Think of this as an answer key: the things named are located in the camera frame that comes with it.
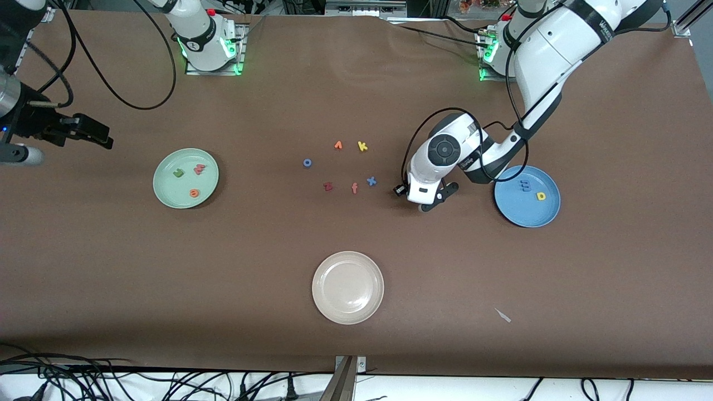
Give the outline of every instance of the small paper scrap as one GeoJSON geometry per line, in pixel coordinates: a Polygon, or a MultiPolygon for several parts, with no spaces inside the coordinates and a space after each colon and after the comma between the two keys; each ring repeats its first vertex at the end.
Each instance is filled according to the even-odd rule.
{"type": "Polygon", "coordinates": [[[510,323],[513,321],[512,319],[508,318],[508,316],[505,313],[502,313],[500,310],[498,310],[498,308],[494,308],[494,309],[500,315],[500,317],[503,318],[506,322],[510,323]]]}

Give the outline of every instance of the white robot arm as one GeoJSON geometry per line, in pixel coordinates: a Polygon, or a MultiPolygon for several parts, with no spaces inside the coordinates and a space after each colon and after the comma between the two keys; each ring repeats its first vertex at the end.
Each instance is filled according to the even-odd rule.
{"type": "Polygon", "coordinates": [[[504,76],[508,53],[511,48],[519,46],[517,38],[530,23],[539,19],[552,7],[554,7],[554,3],[551,0],[520,0],[515,8],[513,18],[510,21],[498,21],[493,27],[497,33],[498,49],[493,52],[492,56],[483,58],[483,63],[490,66],[496,74],[504,76]]]}
{"type": "MultiPolygon", "coordinates": [[[[411,202],[437,205],[457,190],[457,186],[439,189],[441,179],[456,166],[474,183],[490,183],[499,177],[525,142],[557,108],[562,98],[562,85],[569,75],[592,52],[614,37],[615,29],[623,19],[643,4],[656,1],[654,12],[661,7],[662,0],[565,0],[538,19],[530,20],[529,30],[527,26],[518,28],[528,30],[524,34],[520,32],[520,44],[514,45],[515,56],[511,55],[527,110],[522,124],[516,123],[507,139],[496,143],[480,129],[472,115],[455,113],[445,117],[414,154],[408,164],[406,182],[394,189],[396,194],[406,192],[411,202]]],[[[499,26],[501,31],[508,31],[508,25],[499,26]]],[[[507,59],[510,48],[497,50],[498,53],[501,51],[506,53],[507,59]]],[[[492,59],[499,60],[497,57],[496,54],[492,59]]]]}
{"type": "Polygon", "coordinates": [[[235,58],[227,41],[235,38],[235,22],[208,15],[200,0],[149,0],[158,7],[178,36],[183,55],[196,69],[215,71],[235,58]]]}

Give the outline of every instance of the white plate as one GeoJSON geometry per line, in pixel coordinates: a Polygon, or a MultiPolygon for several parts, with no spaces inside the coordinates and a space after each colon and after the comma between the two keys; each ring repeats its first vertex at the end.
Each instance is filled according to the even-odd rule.
{"type": "Polygon", "coordinates": [[[384,276],[369,256],[350,250],[338,252],[317,268],[312,297],[327,319],[355,325],[379,309],[384,297],[384,276]]]}

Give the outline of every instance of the light green plate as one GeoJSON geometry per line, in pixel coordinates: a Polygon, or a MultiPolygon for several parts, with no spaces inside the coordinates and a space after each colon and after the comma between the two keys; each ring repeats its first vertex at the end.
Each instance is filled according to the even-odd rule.
{"type": "Polygon", "coordinates": [[[218,164],[206,151],[181,149],[166,156],[153,174],[153,192],[161,203],[175,209],[187,209],[205,202],[218,185],[218,164]],[[193,170],[197,164],[205,168],[197,175],[193,170]],[[183,170],[177,177],[174,172],[183,170]],[[197,189],[196,198],[190,191],[197,189]]]}

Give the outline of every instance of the white floor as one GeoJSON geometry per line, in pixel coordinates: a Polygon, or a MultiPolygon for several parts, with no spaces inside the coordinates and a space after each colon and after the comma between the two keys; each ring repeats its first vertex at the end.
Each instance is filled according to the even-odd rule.
{"type": "MultiPolygon", "coordinates": [[[[147,373],[151,377],[170,379],[170,373],[147,373]]],[[[191,383],[199,384],[215,373],[206,373],[191,383]]],[[[264,377],[265,374],[253,373],[248,376],[248,387],[264,377]]],[[[327,386],[331,375],[310,375],[296,377],[294,386],[297,394],[306,395],[321,392],[327,386]]],[[[242,373],[230,373],[233,384],[231,400],[237,397],[242,373]]],[[[169,383],[152,382],[137,375],[120,379],[135,401],[159,401],[168,391],[169,383]]],[[[373,376],[357,378],[354,401],[369,401],[386,396],[385,401],[521,401],[527,396],[536,379],[505,377],[419,377],[419,376],[373,376]]],[[[44,381],[35,375],[15,374],[0,376],[0,401],[12,401],[35,393],[44,381]]],[[[130,401],[113,381],[110,383],[115,401],[130,401]]],[[[624,401],[629,385],[627,380],[595,380],[601,401],[624,401]]],[[[226,376],[206,385],[229,395],[230,384],[226,376]]],[[[79,396],[77,387],[67,387],[79,396]]],[[[184,387],[171,400],[179,400],[190,392],[184,387]]],[[[287,382],[281,381],[260,391],[258,400],[284,397],[287,382]]],[[[192,395],[192,401],[215,401],[208,393],[192,395]]],[[[60,392],[48,387],[43,401],[61,401],[60,392]]],[[[532,401],[587,401],[580,389],[579,379],[545,379],[535,392],[532,401]]],[[[710,401],[713,400],[713,383],[677,382],[661,380],[637,380],[630,401],[710,401]]]]}

